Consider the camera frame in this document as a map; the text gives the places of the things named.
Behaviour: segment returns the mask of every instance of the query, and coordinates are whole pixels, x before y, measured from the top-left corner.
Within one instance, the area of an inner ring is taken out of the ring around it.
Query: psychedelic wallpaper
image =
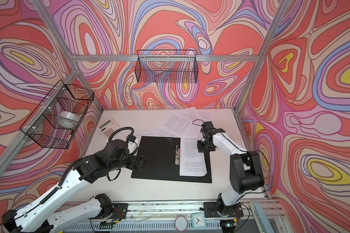
[[[294,0],[239,115],[295,232],[350,232],[350,0]]]
[[[0,154],[50,88],[69,72],[31,0],[0,1]],[[0,178],[0,223],[6,210],[32,202],[58,182],[79,157],[97,112],[92,105],[68,150],[27,142]]]
[[[74,54],[257,54],[276,0],[46,2]],[[135,62],[79,62],[102,108],[234,107],[252,63],[200,62],[197,84],[137,83]]]

